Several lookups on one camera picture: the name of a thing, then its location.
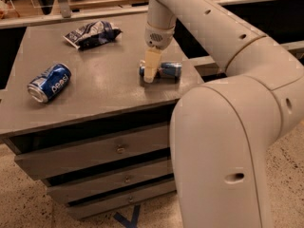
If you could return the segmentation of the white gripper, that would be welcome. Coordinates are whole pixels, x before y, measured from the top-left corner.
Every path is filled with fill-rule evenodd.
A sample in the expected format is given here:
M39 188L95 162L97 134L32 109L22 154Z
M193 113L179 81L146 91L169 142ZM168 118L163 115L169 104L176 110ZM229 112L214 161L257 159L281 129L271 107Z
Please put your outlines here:
M149 23L145 26L144 39L146 44L150 47L145 53L145 69L143 79L146 83L152 83L158 67L161 63L162 52L166 49L174 35L174 28L156 28Z

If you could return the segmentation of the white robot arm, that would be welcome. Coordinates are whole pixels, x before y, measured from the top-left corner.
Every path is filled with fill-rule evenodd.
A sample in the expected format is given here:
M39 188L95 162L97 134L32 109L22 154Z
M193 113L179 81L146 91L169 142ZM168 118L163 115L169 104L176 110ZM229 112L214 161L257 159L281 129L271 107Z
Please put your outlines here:
M190 89L172 114L183 227L273 228L265 154L303 118L303 66L213 0L150 0L150 32L176 20L226 75Z

